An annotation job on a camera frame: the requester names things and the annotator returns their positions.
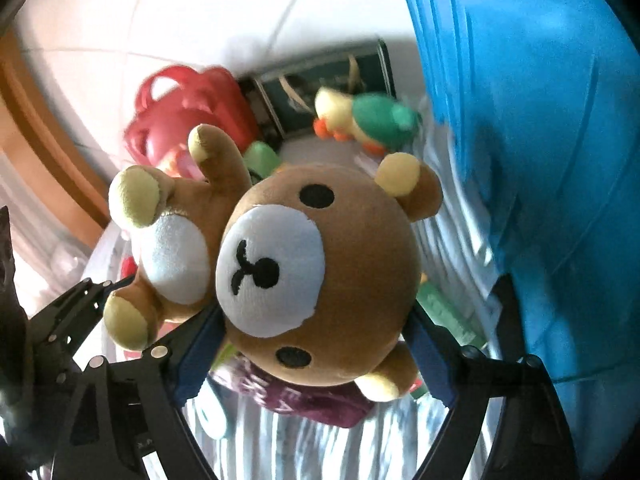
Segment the teal white tablets box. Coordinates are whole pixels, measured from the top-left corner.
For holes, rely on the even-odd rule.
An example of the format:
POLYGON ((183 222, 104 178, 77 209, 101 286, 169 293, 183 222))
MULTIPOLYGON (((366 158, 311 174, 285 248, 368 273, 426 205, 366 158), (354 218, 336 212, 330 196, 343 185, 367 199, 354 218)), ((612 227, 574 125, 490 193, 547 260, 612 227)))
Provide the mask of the teal white tablets box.
POLYGON ((487 340, 484 335, 450 304, 433 283, 427 280, 422 281, 416 300, 432 322, 449 330, 460 346, 474 346, 479 349, 486 346, 487 340))

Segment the dark red knit hat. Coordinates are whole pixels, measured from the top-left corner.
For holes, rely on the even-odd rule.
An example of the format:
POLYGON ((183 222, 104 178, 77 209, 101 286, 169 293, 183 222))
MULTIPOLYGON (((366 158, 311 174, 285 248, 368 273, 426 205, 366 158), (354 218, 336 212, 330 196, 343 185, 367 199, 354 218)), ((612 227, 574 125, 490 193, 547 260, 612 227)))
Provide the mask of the dark red knit hat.
POLYGON ((334 387, 290 384, 268 374, 242 354, 235 354, 210 374, 219 385, 270 412, 340 428, 355 427, 375 406, 353 382, 334 387))

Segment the brown bear plush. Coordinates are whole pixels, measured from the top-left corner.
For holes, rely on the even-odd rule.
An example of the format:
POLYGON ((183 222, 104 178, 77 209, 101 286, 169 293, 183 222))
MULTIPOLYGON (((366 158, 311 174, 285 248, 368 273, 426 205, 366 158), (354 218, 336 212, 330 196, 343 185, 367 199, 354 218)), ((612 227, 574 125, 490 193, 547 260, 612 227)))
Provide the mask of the brown bear plush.
POLYGON ((116 344, 141 351, 216 302, 230 342, 274 377, 354 384, 373 402, 406 394, 418 374, 400 339, 421 281, 412 225, 442 206, 436 172, 400 152, 371 175, 290 165, 253 182, 221 129, 195 127, 188 149, 199 179, 131 166, 108 189, 138 266, 104 306, 116 344))

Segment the striped grey cloth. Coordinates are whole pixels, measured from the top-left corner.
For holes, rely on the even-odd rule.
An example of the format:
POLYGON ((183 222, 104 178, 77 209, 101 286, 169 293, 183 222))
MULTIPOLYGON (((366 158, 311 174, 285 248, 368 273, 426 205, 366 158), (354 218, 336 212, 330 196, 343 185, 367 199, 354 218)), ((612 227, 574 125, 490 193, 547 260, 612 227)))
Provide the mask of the striped grey cloth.
MULTIPOLYGON (((412 225, 420 283, 433 283, 484 335, 495 311, 488 297, 495 271, 483 252, 480 217, 456 173, 452 137, 442 129, 427 134, 411 155, 436 172, 444 196, 437 214, 412 225)), ((196 446, 221 479, 407 479, 445 416, 442 404, 429 396, 414 400, 409 391, 374 402, 352 428, 273 413, 213 380, 212 369, 235 354, 242 353, 224 333, 200 392, 183 409, 196 446)))

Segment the green frog plush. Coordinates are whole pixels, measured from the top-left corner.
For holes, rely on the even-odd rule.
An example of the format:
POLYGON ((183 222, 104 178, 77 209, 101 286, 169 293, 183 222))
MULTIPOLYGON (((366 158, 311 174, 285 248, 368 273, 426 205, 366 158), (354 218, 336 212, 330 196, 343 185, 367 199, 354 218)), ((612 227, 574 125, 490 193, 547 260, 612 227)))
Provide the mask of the green frog plush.
POLYGON ((250 144, 243 154, 243 160, 253 184, 268 178, 282 165, 278 153, 262 141, 250 144))

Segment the yellow green duck plush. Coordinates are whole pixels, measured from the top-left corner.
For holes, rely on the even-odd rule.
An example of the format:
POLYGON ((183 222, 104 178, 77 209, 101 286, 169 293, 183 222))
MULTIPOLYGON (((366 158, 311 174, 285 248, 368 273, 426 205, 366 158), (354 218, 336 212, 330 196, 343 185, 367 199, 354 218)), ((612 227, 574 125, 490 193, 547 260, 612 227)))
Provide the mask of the yellow green duck plush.
POLYGON ((320 88, 314 99, 314 133, 321 139, 357 141, 375 156, 400 150, 419 132, 421 115, 384 93, 351 96, 320 88))

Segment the red bear-face plastic case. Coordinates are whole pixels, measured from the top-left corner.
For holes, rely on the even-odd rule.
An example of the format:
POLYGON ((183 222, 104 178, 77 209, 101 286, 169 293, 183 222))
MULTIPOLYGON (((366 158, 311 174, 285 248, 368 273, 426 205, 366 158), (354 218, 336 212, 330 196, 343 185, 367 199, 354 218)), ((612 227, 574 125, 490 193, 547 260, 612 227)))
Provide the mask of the red bear-face plastic case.
POLYGON ((188 150, 188 136, 201 124, 224 130, 241 152, 262 137, 239 84, 223 67, 198 72, 184 65, 146 78, 134 99, 134 119, 122 144, 138 165, 171 177, 203 177, 188 150))

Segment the blue plastic storage crate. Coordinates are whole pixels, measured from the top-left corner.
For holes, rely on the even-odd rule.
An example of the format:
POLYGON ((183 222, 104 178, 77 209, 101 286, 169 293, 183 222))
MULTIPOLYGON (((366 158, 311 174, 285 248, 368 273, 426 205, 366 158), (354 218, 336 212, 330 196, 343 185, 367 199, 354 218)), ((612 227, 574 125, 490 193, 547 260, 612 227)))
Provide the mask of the blue plastic storage crate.
POLYGON ((639 51, 614 0, 407 0, 526 349, 600 476, 639 420, 639 51))

